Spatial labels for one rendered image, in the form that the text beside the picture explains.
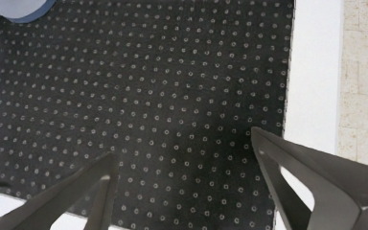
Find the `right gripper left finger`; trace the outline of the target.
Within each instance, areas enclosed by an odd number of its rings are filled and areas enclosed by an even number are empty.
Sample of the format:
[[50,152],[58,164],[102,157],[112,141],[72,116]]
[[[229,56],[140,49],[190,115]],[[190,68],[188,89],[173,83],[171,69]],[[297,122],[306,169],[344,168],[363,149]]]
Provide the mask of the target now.
[[100,179],[101,184],[82,230],[109,230],[117,189],[119,163],[109,151],[57,185],[0,217],[0,230],[51,230]]

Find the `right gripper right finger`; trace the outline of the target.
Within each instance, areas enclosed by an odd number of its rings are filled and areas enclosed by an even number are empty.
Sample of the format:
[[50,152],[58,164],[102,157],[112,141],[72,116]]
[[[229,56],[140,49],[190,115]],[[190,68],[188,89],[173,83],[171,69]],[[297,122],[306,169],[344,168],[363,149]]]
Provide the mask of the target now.
[[[251,128],[251,143],[286,230],[368,230],[368,164],[256,126]],[[310,191],[312,214],[276,162]]]

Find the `black perforated plate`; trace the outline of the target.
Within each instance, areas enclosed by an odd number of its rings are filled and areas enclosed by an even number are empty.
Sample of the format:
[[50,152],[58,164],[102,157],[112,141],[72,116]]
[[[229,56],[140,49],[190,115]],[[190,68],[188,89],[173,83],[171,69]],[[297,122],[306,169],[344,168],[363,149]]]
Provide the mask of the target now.
[[110,227],[276,230],[251,143],[285,139],[297,0],[56,0],[0,14],[0,196],[112,151]]

